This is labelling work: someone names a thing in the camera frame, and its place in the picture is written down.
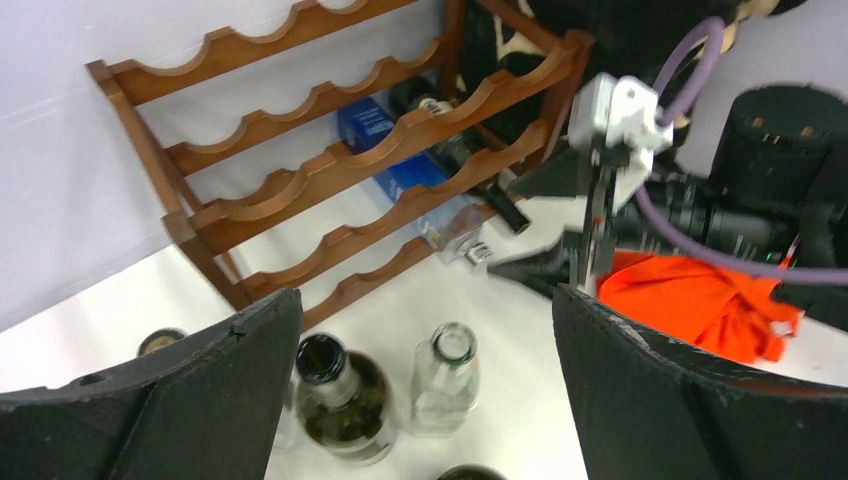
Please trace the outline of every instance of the black bottle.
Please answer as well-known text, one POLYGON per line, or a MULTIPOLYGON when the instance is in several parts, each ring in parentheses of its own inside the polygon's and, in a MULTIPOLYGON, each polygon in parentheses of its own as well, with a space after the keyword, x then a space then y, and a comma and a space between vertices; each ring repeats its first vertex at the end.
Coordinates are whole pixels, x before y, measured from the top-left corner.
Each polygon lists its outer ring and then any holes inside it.
MULTIPOLYGON (((433 85, 424 77, 412 77, 392 87, 389 92, 389 108, 395 115, 401 116, 419 107, 433 115, 441 115, 453 110, 451 104, 443 101, 433 85)), ((453 176, 471 159, 472 155, 484 148, 486 143, 480 134, 468 129, 433 145, 430 152, 445 174, 453 176)), ((486 179, 469 193, 485 200, 513 232, 521 233, 530 226, 530 220, 498 186, 497 180, 497 175, 486 179)))
POLYGON ((363 465, 388 455, 397 438, 389 382, 373 360, 326 334, 297 350, 302 382, 296 412, 307 435, 333 455, 363 465))
POLYGON ((506 480, 501 474, 480 465, 460 465, 443 473, 438 480, 506 480))

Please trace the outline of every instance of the green glass bottle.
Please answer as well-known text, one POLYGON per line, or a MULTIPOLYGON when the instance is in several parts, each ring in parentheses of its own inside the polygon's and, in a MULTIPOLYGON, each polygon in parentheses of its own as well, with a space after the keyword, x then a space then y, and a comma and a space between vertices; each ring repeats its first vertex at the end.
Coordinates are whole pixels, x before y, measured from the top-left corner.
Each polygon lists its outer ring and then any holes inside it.
POLYGON ((498 472, 480 465, 460 465, 443 473, 438 480, 506 480, 498 472))
POLYGON ((301 378, 298 420, 306 434, 331 454, 369 465, 388 455, 397 438, 391 390, 368 356, 345 351, 327 334, 310 335, 298 347, 301 378))

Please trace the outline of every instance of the bottle mouth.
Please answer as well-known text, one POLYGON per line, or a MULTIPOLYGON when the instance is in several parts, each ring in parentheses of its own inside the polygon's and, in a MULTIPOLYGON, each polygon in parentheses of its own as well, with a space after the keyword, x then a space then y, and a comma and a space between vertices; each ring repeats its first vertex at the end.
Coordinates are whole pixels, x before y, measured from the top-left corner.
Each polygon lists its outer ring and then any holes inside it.
POLYGON ((433 352, 451 365, 464 365, 477 353, 477 338, 470 328, 458 322, 446 323, 433 332, 433 352))
POLYGON ((344 347, 338 340, 325 333, 318 333, 300 342, 295 367, 304 382, 321 385, 339 378, 345 366, 345 357, 344 347))

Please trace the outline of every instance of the wooden rack shelf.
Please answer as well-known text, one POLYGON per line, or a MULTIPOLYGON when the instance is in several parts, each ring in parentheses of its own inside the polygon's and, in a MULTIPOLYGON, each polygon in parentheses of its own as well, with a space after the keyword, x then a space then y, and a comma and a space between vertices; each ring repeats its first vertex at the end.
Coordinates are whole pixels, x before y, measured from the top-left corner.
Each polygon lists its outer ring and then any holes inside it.
MULTIPOLYGON (((322 83, 312 89, 301 106, 288 113, 258 110, 245 115, 231 136, 215 144, 181 142, 164 148, 135 109, 413 1, 356 0, 349 7, 330 10, 315 0, 306 0, 294 5, 285 24, 269 35, 247 37, 229 27, 207 34, 197 56, 179 67, 156 69, 135 60, 111 66, 100 60, 87 65, 150 177, 165 208, 162 220, 172 240, 234 308, 244 308, 279 288, 303 285, 497 172, 515 168, 522 161, 521 170, 538 165, 553 148, 579 86, 592 38, 577 31, 558 38, 503 0, 477 1, 547 53, 539 67, 521 77, 506 71, 493 73, 470 98, 447 114, 431 116, 423 110, 411 111, 398 119, 394 130, 378 146, 359 155, 351 154, 341 142, 330 145, 296 171, 271 172, 255 192, 241 199, 202 203, 186 177, 436 67, 441 67, 442 94, 455 99, 465 0, 446 0, 445 32, 419 58, 409 62, 383 58, 363 81, 349 87, 322 83), (539 120, 515 143, 494 143, 498 150, 476 153, 458 174, 438 187, 419 186, 405 192, 389 212, 368 225, 343 225, 327 233, 315 251, 297 265, 243 278, 230 257, 229 251, 248 239, 462 130, 482 128, 480 122, 486 118, 545 90, 539 120)), ((486 209, 484 214, 491 216, 486 209)), ((324 302, 306 312, 304 329, 431 253, 429 244, 418 238, 404 245, 386 265, 345 279, 324 302)))

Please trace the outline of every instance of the wine bottle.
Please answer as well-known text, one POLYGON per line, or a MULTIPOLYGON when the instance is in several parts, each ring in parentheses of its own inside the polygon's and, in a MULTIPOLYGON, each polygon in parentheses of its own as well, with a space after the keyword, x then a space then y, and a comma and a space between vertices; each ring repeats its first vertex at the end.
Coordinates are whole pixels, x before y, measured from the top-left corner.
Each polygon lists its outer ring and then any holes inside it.
POLYGON ((460 465, 443 473, 438 480, 506 480, 498 472, 480 465, 460 465))
POLYGON ((397 437, 385 374, 361 352, 345 351, 327 334, 306 337, 295 367, 301 383, 296 411, 306 434, 336 457, 369 465, 388 455, 397 437))
POLYGON ((477 403, 480 371, 474 332, 446 323, 415 350, 412 374, 412 432, 444 438, 465 423, 477 403))
MULTIPOLYGON (((392 87, 389 91, 389 108, 398 116, 416 108, 423 108, 431 115, 441 115, 453 110, 450 102, 442 100, 433 85, 420 76, 392 87)), ((476 130, 468 129, 437 143, 430 151, 445 174, 454 176, 472 155, 484 148, 486 143, 480 134, 476 130)), ((498 185, 497 175, 477 184, 469 193, 482 198, 513 232, 521 233, 530 226, 530 220, 498 185)))

